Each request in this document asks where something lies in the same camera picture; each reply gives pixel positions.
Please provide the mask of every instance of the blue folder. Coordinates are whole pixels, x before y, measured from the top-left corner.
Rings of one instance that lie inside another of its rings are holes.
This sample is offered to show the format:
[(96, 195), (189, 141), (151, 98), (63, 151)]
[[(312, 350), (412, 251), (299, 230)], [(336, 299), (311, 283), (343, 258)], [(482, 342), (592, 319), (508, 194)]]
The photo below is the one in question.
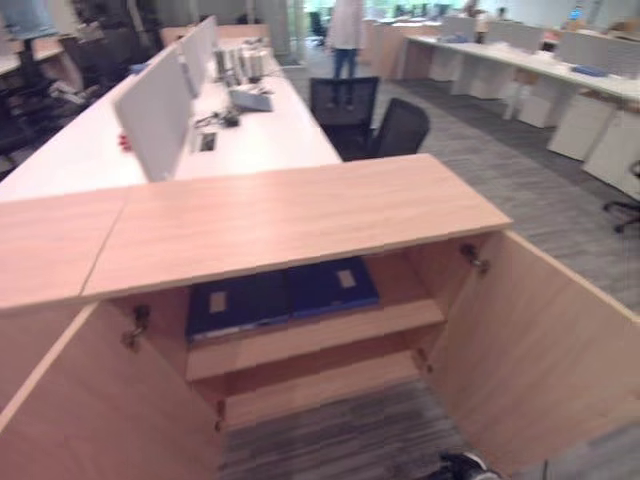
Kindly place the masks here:
[(609, 72), (597, 67), (590, 67), (588, 65), (576, 65), (571, 71), (576, 73), (582, 73), (583, 75), (589, 75), (590, 77), (608, 77)]
[(287, 270), (294, 318), (377, 305), (378, 291), (361, 258), (347, 258)]
[(284, 272), (202, 283), (191, 288), (186, 336), (218, 337), (290, 318)]

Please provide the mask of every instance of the black office chair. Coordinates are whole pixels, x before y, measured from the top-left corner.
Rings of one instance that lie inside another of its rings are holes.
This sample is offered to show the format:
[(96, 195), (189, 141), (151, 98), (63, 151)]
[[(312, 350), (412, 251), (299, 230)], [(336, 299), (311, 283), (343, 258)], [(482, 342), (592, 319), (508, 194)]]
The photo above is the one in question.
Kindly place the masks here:
[(431, 121), (420, 107), (392, 98), (378, 134), (369, 148), (369, 158), (413, 155), (429, 134)]
[(312, 78), (311, 113), (343, 159), (362, 152), (371, 140), (378, 77)]
[(0, 93), (0, 157), (9, 164), (8, 169), (0, 171), (0, 181), (4, 180), (17, 167), (13, 153), (31, 147), (36, 141), (34, 133), (24, 118), (12, 115), (7, 98)]
[(94, 62), (88, 57), (87, 52), (82, 48), (77, 37), (71, 35), (60, 37), (58, 43), (64, 53), (71, 59), (82, 76), (83, 89), (100, 84), (100, 73)]
[(320, 12), (309, 12), (309, 20), (311, 21), (311, 33), (313, 33), (315, 37), (318, 37), (316, 39), (316, 45), (324, 45), (327, 38), (327, 29), (322, 24)]
[[(635, 175), (640, 181), (640, 160), (631, 165), (631, 173)], [(624, 233), (625, 229), (629, 225), (633, 225), (636, 223), (640, 223), (640, 202), (629, 203), (629, 202), (609, 202), (605, 204), (603, 207), (605, 212), (611, 212), (612, 210), (622, 210), (625, 212), (632, 212), (636, 215), (627, 220), (626, 222), (620, 223), (613, 227), (613, 230), (616, 233)]]
[(98, 75), (100, 85), (104, 89), (110, 89), (121, 82), (129, 74), (129, 67), (116, 61), (112, 50), (103, 39), (87, 40), (81, 43), (82, 49), (88, 58), (91, 58)]

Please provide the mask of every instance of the wooden cabinet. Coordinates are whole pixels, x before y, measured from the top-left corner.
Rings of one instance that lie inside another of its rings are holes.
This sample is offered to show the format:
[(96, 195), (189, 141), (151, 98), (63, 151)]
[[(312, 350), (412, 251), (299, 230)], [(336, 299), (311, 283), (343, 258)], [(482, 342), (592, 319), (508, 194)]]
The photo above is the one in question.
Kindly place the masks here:
[[(96, 303), (13, 336), (51, 345), (0, 416), (2, 478), (210, 479), (229, 429), (420, 377), (505, 473), (640, 416), (637, 317), (428, 156), (133, 190), (72, 299)], [(187, 345), (189, 284), (354, 254), (379, 306)]]

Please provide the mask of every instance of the cabinet shelf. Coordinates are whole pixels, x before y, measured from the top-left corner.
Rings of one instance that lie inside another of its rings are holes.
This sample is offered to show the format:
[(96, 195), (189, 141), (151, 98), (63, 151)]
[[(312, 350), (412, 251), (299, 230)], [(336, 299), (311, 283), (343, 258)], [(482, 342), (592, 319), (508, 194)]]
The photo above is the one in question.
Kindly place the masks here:
[(368, 257), (366, 263), (380, 305), (203, 342), (189, 352), (187, 379), (202, 380), (444, 321), (401, 252)]
[(321, 371), (229, 397), (226, 401), (227, 426), (236, 429), (255, 425), (390, 385), (417, 380), (419, 376), (410, 351)]

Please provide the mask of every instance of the computer monitor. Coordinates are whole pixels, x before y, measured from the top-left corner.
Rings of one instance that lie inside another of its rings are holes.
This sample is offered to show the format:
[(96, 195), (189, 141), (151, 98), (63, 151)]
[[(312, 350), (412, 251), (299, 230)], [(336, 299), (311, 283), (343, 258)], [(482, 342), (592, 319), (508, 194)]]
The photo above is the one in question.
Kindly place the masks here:
[(569, 13), (569, 20), (571, 20), (572, 22), (575, 20), (580, 20), (583, 13), (584, 12), (582, 11), (582, 7), (575, 7), (573, 10), (571, 10), (571, 13)]

